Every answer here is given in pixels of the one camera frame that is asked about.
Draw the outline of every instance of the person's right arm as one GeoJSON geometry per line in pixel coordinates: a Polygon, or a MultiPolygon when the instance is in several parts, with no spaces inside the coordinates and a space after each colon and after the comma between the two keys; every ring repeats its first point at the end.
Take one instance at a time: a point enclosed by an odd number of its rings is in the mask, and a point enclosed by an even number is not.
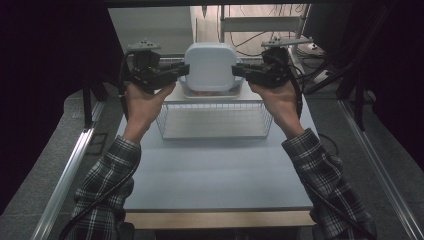
{"type": "MultiPolygon", "coordinates": [[[[318,192],[326,201],[357,221],[375,235],[375,224],[366,212],[358,195],[342,175],[342,162],[331,157],[311,129],[304,129],[296,112],[296,93],[291,82],[283,87],[267,89],[249,84],[252,91],[264,100],[275,123],[287,137],[282,143],[299,178],[318,192]]],[[[314,209],[312,219],[325,239],[366,239],[342,217],[324,206],[305,186],[314,209]]]]}

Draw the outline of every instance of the forearm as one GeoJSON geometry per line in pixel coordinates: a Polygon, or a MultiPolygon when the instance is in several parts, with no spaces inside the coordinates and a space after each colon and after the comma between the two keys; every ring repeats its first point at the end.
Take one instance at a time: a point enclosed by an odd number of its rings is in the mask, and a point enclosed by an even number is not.
{"type": "MultiPolygon", "coordinates": [[[[116,186],[138,164],[140,157],[139,144],[118,137],[106,155],[92,167],[83,186],[76,192],[73,216],[116,186]]],[[[132,189],[133,180],[129,179],[79,221],[68,235],[69,239],[116,239],[119,234],[117,229],[125,218],[123,205],[132,189]]]]}
{"type": "MultiPolygon", "coordinates": [[[[342,176],[341,160],[330,156],[311,129],[284,142],[282,146],[291,158],[299,177],[304,180],[304,184],[308,184],[326,201],[351,219],[355,219],[364,226],[373,227],[370,215],[342,176]]],[[[305,189],[314,204],[311,216],[320,225],[326,238],[344,238],[349,235],[348,232],[351,232],[352,237],[348,236],[346,239],[360,239],[357,238],[357,233],[353,233],[355,231],[345,220],[325,207],[308,187],[305,189]]]]}

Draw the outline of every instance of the table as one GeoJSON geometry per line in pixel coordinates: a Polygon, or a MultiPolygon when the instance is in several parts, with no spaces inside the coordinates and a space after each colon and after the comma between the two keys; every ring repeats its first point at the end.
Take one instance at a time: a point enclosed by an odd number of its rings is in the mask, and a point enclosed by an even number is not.
{"type": "MultiPolygon", "coordinates": [[[[241,101],[258,98],[243,89],[241,101]]],[[[179,101],[181,91],[177,86],[165,101],[179,101]]],[[[316,133],[306,102],[301,122],[316,133]]],[[[275,123],[266,139],[204,140],[163,140],[153,123],[141,142],[125,221],[136,229],[313,225],[312,203],[280,145],[284,140],[275,123]]]]}

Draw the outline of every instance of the floor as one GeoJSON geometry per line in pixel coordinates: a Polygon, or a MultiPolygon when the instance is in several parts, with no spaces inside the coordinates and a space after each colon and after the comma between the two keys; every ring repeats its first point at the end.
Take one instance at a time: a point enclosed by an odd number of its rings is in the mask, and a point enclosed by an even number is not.
{"type": "MultiPolygon", "coordinates": [[[[231,6],[231,16],[250,16],[250,15],[279,15],[280,9],[284,14],[299,14],[301,6],[231,6]]],[[[198,41],[217,41],[216,18],[218,9],[210,7],[207,10],[206,18],[203,18],[201,9],[195,12],[198,18],[198,41]]],[[[254,36],[254,33],[234,33],[231,40],[231,34],[226,34],[226,42],[234,41],[233,45],[239,45],[243,41],[254,36]]],[[[258,38],[248,41],[246,44],[237,47],[237,50],[247,54],[258,54],[263,48],[260,47],[261,41],[266,41],[271,36],[287,36],[288,33],[268,33],[258,38]]],[[[320,55],[320,49],[311,52],[307,46],[300,46],[300,53],[320,55]]],[[[305,58],[303,67],[306,72],[313,71],[318,66],[320,59],[305,58]]],[[[322,138],[323,144],[330,152],[338,151],[340,157],[344,159],[344,174],[353,188],[362,197],[365,206],[376,220],[380,239],[399,240],[399,239],[422,239],[420,236],[411,236],[406,229],[402,213],[396,210],[396,203],[390,200],[390,192],[382,187],[382,181],[379,179],[372,161],[367,157],[363,146],[359,144],[358,138],[348,119],[343,114],[340,102],[336,99],[334,91],[339,82],[335,82],[313,95],[306,96],[307,103],[311,110],[314,122],[318,131],[325,136],[330,137],[337,145],[334,145],[326,138],[322,138]]],[[[105,109],[102,113],[96,134],[109,134],[105,140],[105,145],[111,143],[116,132],[122,112],[117,98],[116,90],[107,86],[110,98],[105,103],[105,109]]],[[[83,128],[82,95],[78,92],[70,96],[65,101],[65,113],[46,146],[38,162],[34,166],[26,181],[9,204],[5,213],[0,217],[0,236],[1,239],[31,239],[35,234],[39,220],[46,209],[47,202],[50,199],[59,178],[65,168],[69,156],[77,142],[83,128]]],[[[402,196],[402,200],[413,213],[416,222],[419,225],[424,223],[424,174],[416,166],[413,159],[393,138],[393,136],[379,123],[372,112],[371,105],[364,108],[365,133],[370,142],[373,143],[374,150],[378,154],[385,171],[390,176],[392,185],[402,196]]],[[[98,159],[97,149],[88,149],[82,164],[76,174],[69,194],[54,224],[51,227],[51,233],[45,235],[43,239],[57,239],[61,226],[69,219],[69,214],[73,208],[72,195],[76,187],[81,183],[87,170],[98,159]]],[[[302,228],[301,239],[312,239],[311,229],[302,228]]],[[[136,239],[154,239],[151,231],[137,231],[136,239]]]]}

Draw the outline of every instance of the white wall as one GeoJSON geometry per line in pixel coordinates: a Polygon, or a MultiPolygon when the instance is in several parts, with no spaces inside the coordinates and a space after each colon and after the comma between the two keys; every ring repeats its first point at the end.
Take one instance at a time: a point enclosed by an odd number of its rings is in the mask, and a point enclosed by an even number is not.
{"type": "Polygon", "coordinates": [[[159,54],[184,54],[193,43],[190,7],[109,9],[121,46],[147,38],[162,47],[159,54]]]}

